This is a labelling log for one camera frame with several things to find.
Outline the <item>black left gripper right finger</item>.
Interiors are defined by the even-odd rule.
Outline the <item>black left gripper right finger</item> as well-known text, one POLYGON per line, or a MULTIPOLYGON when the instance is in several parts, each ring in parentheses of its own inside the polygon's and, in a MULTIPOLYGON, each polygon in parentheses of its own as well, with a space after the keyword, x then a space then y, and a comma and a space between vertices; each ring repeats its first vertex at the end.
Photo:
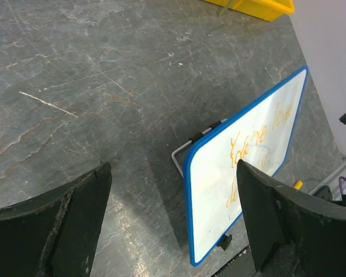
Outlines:
POLYGON ((285 185, 244 160, 236 177, 256 271, 346 276, 346 207, 285 185))

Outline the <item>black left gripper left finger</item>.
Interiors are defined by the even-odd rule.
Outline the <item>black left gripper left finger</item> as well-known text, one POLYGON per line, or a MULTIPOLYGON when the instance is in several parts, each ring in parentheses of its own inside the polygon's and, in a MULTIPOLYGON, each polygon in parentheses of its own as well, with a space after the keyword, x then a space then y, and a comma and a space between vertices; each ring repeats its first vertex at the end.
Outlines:
POLYGON ((89 276, 112 184, 111 165, 0 209, 0 276, 89 276))

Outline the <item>white orange marker pen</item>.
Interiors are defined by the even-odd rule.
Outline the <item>white orange marker pen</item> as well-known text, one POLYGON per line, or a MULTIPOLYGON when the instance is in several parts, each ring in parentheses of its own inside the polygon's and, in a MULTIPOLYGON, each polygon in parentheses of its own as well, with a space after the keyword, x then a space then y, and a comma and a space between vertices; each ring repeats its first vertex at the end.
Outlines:
POLYGON ((298 180, 294 184, 295 189, 300 189, 303 186, 303 182, 301 180, 298 180))

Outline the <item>blue framed whiteboard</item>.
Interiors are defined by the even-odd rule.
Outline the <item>blue framed whiteboard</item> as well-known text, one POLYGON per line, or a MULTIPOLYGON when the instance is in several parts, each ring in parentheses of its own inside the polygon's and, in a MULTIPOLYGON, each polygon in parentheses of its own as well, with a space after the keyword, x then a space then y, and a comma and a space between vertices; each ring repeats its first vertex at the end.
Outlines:
POLYGON ((192 266, 203 262, 242 214, 238 162, 271 176, 283 165, 308 75, 302 66, 189 148, 182 171, 192 266))

